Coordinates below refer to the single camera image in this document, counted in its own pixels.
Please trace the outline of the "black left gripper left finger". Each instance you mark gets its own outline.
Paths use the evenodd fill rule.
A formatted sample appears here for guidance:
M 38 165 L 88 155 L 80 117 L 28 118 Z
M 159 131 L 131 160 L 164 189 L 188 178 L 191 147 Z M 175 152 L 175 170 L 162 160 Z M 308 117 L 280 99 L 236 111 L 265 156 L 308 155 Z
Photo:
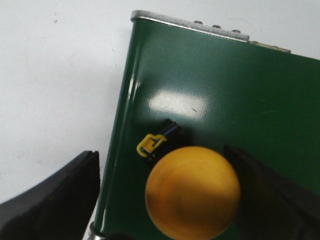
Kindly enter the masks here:
M 0 205 L 0 238 L 81 240 L 99 191 L 99 153 L 84 151 L 38 185 Z

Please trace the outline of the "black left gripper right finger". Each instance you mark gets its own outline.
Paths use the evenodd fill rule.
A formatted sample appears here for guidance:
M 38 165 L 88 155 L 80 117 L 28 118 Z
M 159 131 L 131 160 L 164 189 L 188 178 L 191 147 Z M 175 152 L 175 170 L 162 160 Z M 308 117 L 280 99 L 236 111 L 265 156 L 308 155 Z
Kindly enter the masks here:
M 320 196 L 276 173 L 240 148 L 224 146 L 241 187 L 235 218 L 244 240 L 318 240 Z

